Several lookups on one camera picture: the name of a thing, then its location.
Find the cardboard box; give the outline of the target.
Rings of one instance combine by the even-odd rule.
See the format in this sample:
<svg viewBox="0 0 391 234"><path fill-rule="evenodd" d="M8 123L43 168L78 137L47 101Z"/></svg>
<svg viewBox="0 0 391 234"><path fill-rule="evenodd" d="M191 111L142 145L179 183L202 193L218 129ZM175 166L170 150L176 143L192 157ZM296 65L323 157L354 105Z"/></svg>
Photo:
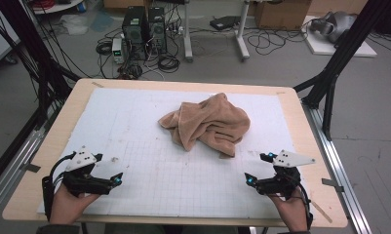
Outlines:
<svg viewBox="0 0 391 234"><path fill-rule="evenodd" d="M279 0L276 3L258 3L254 19L258 28L299 30L312 0Z"/></svg>

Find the brown towel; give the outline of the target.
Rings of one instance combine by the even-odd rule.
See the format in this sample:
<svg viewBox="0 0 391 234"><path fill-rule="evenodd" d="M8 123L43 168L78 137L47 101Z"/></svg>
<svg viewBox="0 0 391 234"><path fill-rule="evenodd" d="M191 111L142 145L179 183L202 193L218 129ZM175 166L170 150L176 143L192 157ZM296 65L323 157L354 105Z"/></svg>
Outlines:
<svg viewBox="0 0 391 234"><path fill-rule="evenodd" d="M251 120L242 108L228 100L226 94L219 93L199 103L183 102L178 110L166 114L158 123L170 132L173 142L186 151L199 140L234 157L236 144L249 130Z"/></svg>

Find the round white table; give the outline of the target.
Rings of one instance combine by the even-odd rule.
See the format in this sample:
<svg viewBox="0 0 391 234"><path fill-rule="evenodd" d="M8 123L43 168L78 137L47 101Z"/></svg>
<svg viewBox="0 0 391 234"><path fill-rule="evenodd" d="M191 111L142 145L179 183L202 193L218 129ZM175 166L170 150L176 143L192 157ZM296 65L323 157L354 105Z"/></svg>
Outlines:
<svg viewBox="0 0 391 234"><path fill-rule="evenodd" d="M54 6L52 6L49 9L40 9L36 8L33 10L35 15L43 15L43 14L49 14L49 13L56 13L64 10L68 10L71 8L74 8L78 6L79 4L83 4L84 0L70 0L69 4L58 4L56 3Z"/></svg>

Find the grey robot part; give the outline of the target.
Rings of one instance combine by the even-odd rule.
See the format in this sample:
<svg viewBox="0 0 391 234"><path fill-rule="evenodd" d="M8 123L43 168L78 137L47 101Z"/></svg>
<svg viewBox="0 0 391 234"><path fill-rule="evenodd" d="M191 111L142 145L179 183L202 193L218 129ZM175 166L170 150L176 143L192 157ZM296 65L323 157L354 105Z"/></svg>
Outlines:
<svg viewBox="0 0 391 234"><path fill-rule="evenodd" d="M355 22L357 16L345 12L328 12L321 18L311 20L309 29L317 31L335 44L344 36Z"/></svg>

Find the aluminium rail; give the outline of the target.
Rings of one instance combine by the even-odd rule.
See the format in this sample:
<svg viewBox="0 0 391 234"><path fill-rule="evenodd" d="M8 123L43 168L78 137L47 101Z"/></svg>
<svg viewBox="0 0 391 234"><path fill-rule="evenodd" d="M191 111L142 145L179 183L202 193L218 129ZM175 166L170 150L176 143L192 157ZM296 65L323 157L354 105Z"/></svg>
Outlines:
<svg viewBox="0 0 391 234"><path fill-rule="evenodd" d="M16 187L21 175L26 171L36 151L44 140L44 130L31 131L20 143L9 150L9 158L5 169L0 173L0 207L8 197L10 191Z"/></svg>
<svg viewBox="0 0 391 234"><path fill-rule="evenodd" d="M353 190L341 159L331 140L322 130L323 116L318 109L302 105L307 121L313 131L322 157L332 178L332 184L342 204L346 218L356 234L372 234L370 225Z"/></svg>

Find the clear plastic sheet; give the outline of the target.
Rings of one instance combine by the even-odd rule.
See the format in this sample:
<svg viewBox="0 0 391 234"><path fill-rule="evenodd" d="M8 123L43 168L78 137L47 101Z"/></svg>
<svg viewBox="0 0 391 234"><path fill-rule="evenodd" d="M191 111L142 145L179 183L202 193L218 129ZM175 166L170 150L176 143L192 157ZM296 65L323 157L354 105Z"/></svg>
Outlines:
<svg viewBox="0 0 391 234"><path fill-rule="evenodd" d="M63 15L60 18L69 35L83 35L88 31L87 19L78 15Z"/></svg>

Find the white desk frame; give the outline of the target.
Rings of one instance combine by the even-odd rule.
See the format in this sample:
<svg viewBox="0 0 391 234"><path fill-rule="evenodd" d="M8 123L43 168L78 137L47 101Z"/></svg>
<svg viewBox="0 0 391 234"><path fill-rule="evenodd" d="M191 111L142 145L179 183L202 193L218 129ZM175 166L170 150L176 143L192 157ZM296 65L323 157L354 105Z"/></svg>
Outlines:
<svg viewBox="0 0 391 234"><path fill-rule="evenodd" d="M189 32L189 4L190 0L183 0L183 9L184 9L184 28L183 28L183 46L184 46L184 58L188 62L193 61L192 45ZM238 43L240 52L241 52L241 61L244 61L250 57L250 53L247 49L246 43L244 41L243 33L247 20L248 10L250 7L251 0L242 0L242 10L240 16L239 28L235 31L235 39Z"/></svg>

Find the person's left hand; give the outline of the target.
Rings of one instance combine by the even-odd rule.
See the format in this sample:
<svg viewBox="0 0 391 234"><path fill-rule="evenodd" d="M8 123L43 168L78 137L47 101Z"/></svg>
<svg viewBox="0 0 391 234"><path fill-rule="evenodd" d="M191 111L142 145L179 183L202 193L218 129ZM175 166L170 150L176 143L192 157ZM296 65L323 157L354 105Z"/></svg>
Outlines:
<svg viewBox="0 0 391 234"><path fill-rule="evenodd" d="M49 222L51 224L73 224L98 198L97 194L74 196L63 184L55 193Z"/></svg>

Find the white power supply unit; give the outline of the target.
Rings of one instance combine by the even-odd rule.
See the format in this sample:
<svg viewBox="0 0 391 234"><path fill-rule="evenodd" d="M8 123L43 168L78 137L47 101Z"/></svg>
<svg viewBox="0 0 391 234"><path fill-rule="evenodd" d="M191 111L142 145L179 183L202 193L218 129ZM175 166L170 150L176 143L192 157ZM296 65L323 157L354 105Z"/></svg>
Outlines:
<svg viewBox="0 0 391 234"><path fill-rule="evenodd" d="M114 38L112 40L112 55L114 62L122 64L125 60L123 40L121 38Z"/></svg>

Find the person's right hand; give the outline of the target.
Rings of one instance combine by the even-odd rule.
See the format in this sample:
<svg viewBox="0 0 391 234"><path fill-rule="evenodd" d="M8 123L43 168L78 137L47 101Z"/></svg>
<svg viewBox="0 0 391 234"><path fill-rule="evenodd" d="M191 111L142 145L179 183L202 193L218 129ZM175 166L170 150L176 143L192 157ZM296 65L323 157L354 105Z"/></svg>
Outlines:
<svg viewBox="0 0 391 234"><path fill-rule="evenodd" d="M289 231L308 230L306 210L298 188L288 200L283 200L277 195L269 195L269 198L274 203L281 220L287 225Z"/></svg>

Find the large black computer tower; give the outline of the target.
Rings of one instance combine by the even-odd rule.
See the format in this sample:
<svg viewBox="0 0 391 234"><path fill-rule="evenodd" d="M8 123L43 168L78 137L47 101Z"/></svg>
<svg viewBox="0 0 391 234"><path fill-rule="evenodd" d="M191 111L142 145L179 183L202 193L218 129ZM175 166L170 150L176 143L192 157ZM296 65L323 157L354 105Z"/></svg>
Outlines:
<svg viewBox="0 0 391 234"><path fill-rule="evenodd" d="M131 57L145 60L145 45L149 40L149 25L143 6L130 6L127 8L122 23L122 30L130 48Z"/></svg>

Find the slim black computer tower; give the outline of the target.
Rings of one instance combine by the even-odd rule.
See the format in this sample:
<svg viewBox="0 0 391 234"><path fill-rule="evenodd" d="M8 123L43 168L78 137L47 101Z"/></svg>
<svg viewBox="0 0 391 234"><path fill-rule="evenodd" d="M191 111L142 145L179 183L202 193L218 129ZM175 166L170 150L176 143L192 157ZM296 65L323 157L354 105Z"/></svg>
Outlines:
<svg viewBox="0 0 391 234"><path fill-rule="evenodd" d="M148 9L148 22L152 50L156 54L164 54L167 51L164 9L162 7L150 7Z"/></svg>

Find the flat black device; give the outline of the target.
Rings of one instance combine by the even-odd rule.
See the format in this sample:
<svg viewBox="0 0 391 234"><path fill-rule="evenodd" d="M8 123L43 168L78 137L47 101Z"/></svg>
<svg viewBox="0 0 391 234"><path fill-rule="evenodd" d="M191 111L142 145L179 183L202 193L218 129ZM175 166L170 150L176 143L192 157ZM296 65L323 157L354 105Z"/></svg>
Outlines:
<svg viewBox="0 0 391 234"><path fill-rule="evenodd" d="M226 16L210 21L210 26L215 30L221 31L240 23L241 18L237 16Z"/></svg>

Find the white grid mat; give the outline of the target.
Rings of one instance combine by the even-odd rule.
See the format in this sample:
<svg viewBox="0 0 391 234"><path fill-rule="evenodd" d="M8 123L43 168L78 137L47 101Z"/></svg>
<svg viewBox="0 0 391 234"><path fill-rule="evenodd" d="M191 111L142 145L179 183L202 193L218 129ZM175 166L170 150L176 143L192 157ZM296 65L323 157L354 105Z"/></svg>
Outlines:
<svg viewBox="0 0 391 234"><path fill-rule="evenodd" d="M63 172L85 147L102 159L91 175L122 184L99 195L89 215L137 217L267 219L278 213L269 195L247 186L245 173L257 179L275 175L260 153L294 152L287 114L277 95L227 93L251 125L228 157L197 140L190 150L173 142L158 120L183 102L199 103L206 92L97 88L92 91L60 159L43 180L44 213L49 213Z"/></svg>

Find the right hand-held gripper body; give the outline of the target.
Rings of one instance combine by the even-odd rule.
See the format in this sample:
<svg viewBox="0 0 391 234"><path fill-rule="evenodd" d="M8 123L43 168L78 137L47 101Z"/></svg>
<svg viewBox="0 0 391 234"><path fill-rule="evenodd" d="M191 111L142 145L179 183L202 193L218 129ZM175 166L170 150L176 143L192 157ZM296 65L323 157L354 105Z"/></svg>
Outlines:
<svg viewBox="0 0 391 234"><path fill-rule="evenodd" d="M277 155L278 157L271 163L275 175L271 178L258 179L255 189L261 195L281 193L289 199L301 182L297 167L314 164L316 160L287 150L282 150Z"/></svg>

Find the white floor board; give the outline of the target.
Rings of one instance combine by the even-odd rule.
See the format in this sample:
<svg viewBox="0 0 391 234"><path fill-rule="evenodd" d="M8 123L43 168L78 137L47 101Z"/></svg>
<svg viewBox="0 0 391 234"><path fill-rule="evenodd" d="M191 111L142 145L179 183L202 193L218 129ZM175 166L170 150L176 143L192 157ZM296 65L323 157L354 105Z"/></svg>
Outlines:
<svg viewBox="0 0 391 234"><path fill-rule="evenodd" d="M335 47L324 36L317 31L309 29L310 21L313 16L306 16L301 32L306 35L305 41L313 55L332 56L335 53ZM376 51L371 48L366 42L363 42L357 52L354 54L358 58L375 58Z"/></svg>

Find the thin wooden strip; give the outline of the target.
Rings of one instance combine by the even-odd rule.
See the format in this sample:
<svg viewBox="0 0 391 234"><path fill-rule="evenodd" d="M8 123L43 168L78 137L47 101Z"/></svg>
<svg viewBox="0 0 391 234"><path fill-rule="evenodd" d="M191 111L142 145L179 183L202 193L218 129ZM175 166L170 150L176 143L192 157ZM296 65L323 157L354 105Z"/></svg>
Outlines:
<svg viewBox="0 0 391 234"><path fill-rule="evenodd" d="M312 199L311 206L317 211L317 215L327 223L332 223L331 207L323 204L321 201Z"/></svg>

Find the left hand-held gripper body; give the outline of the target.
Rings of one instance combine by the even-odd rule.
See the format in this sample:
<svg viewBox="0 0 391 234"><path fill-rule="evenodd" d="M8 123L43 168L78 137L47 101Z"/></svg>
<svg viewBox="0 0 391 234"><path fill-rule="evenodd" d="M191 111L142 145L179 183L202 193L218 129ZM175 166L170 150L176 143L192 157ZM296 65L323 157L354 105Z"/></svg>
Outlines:
<svg viewBox="0 0 391 234"><path fill-rule="evenodd" d="M82 147L74 153L73 158L63 172L62 183L68 191L78 196L82 193L108 195L110 179L94 177L91 172L96 165L94 154Z"/></svg>

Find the black metal frame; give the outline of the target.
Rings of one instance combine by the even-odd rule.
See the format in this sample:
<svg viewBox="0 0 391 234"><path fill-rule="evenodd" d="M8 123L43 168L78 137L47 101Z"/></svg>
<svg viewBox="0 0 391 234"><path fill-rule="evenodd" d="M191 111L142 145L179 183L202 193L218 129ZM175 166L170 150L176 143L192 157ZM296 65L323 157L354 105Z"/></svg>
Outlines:
<svg viewBox="0 0 391 234"><path fill-rule="evenodd" d="M52 58L46 45L38 34L32 19L24 10L19 0L0 0L0 12L5 17L11 28L15 31L28 55L23 53L19 46L0 26L0 35L9 43L17 53L27 70L30 78L38 84L38 107L22 127L16 138L0 157L0 176L11 163L22 142L36 127L46 122L47 110L54 101L66 100L72 89L65 78L79 81L80 76L60 65Z"/></svg>
<svg viewBox="0 0 391 234"><path fill-rule="evenodd" d="M368 0L325 68L318 75L293 88L297 93L311 88L309 94L302 99L302 102L311 109L318 109L320 101L325 98L322 133L328 141L332 140L331 121L336 81L372 29L390 8L391 0Z"/></svg>

